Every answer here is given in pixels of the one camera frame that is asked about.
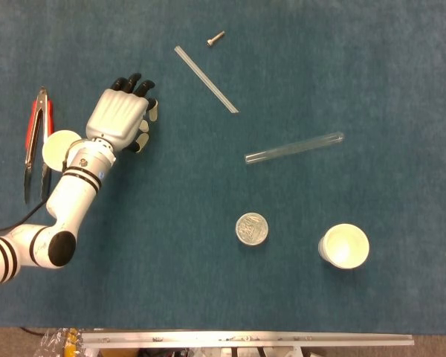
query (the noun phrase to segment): white disc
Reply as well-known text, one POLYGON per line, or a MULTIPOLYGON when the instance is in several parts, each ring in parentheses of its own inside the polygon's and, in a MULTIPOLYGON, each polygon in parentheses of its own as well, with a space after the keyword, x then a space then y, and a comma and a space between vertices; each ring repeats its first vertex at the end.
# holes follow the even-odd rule
POLYGON ((66 152, 70 145, 81 139, 81 137, 71 130, 60 130, 54 132, 43 145, 43 161, 53 170, 62 170, 62 162, 65 160, 66 152))
POLYGON ((258 245, 268 236, 268 223, 265 217, 258 213, 243 214, 236 222, 236 235, 246 245, 258 245))

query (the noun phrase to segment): robotic hand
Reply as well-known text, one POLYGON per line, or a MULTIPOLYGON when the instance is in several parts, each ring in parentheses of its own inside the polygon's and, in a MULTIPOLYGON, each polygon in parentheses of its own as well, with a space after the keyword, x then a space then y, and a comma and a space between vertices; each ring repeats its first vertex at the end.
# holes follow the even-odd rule
POLYGON ((61 268, 71 260, 81 222, 115 161, 114 154, 123 149, 140 152, 149 139, 143 116, 157 119, 158 102, 145 98, 155 84, 145 80, 134 91, 139 79, 140 74, 118 78, 106 89, 86 126, 88 139, 69 147, 62 178, 46 204, 56 223, 19 225, 0 237, 0 283, 15 277, 21 266, 61 268))

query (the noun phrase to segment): test tube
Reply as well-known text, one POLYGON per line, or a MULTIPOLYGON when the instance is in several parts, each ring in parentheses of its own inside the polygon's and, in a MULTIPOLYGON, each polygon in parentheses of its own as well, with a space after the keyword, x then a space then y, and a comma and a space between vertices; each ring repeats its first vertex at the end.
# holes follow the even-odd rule
POLYGON ((255 164, 256 162, 271 160, 272 158, 297 154, 299 152, 317 149, 319 147, 327 147, 332 144, 341 143, 343 139, 344 135, 342 132, 333 132, 332 134, 319 136, 317 138, 312 138, 305 141, 298 141, 282 147, 275 147, 273 149, 246 154, 245 161, 247 165, 255 164))

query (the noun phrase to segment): floor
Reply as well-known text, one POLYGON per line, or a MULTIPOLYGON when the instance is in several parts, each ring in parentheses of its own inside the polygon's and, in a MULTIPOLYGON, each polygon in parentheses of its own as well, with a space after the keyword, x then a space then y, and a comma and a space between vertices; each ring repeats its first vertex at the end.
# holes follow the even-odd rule
MULTIPOLYGON (((20 329, 1 328, 0 357, 33 357, 39 342, 40 337, 20 329)), ((312 351, 323 357, 446 357, 446 336, 416 336, 414 347, 344 347, 312 351)), ((104 357, 131 355, 113 350, 106 351, 104 357)))

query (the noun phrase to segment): teal table surface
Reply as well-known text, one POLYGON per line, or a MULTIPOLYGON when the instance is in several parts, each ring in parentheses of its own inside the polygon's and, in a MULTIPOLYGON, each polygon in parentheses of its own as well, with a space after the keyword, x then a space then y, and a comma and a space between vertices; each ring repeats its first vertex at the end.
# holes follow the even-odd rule
POLYGON ((446 0, 0 1, 0 227, 39 201, 39 175, 28 206, 22 183, 39 87, 84 135, 136 71, 156 83, 149 146, 119 154, 66 267, 0 286, 0 326, 446 334, 446 0), (234 231, 249 211, 269 224, 256 248, 234 231), (341 222, 370 240, 353 271, 317 252, 341 222))

